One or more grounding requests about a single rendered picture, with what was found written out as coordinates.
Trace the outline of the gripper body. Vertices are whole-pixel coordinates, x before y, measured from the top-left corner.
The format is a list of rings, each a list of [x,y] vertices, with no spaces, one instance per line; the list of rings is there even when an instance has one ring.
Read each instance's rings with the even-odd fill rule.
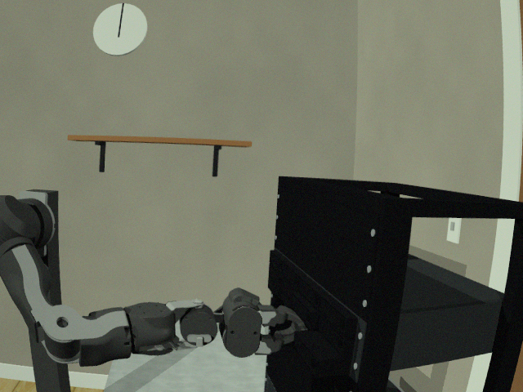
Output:
[[[245,358],[257,351],[262,328],[259,300],[259,296],[238,287],[213,312],[223,344],[235,357]]]

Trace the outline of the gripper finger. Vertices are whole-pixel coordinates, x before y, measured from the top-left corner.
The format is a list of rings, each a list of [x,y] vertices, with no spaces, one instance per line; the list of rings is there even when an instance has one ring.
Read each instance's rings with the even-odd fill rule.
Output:
[[[277,323],[284,323],[284,320],[291,320],[298,331],[308,331],[304,322],[299,316],[286,306],[280,305],[277,309],[272,305],[257,305],[261,315],[261,324],[263,327],[275,327]]]
[[[255,355],[269,355],[273,352],[277,352],[281,349],[282,345],[286,345],[294,340],[294,332],[297,332],[297,328],[292,323],[291,327],[282,330],[276,331],[274,337],[271,337],[270,334],[260,335],[259,346]]]

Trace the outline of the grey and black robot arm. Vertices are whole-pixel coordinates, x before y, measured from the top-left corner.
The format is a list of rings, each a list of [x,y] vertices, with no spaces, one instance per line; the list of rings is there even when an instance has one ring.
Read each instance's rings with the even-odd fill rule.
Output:
[[[32,191],[20,191],[20,199],[0,195],[0,276],[51,359],[98,366],[129,359],[131,353],[163,355],[203,347],[215,339],[217,322],[202,300],[143,302],[94,311],[90,317],[81,317],[67,305],[53,305],[47,298],[51,275],[41,258],[55,232],[47,198],[47,193]],[[184,341],[176,336],[179,319]]]

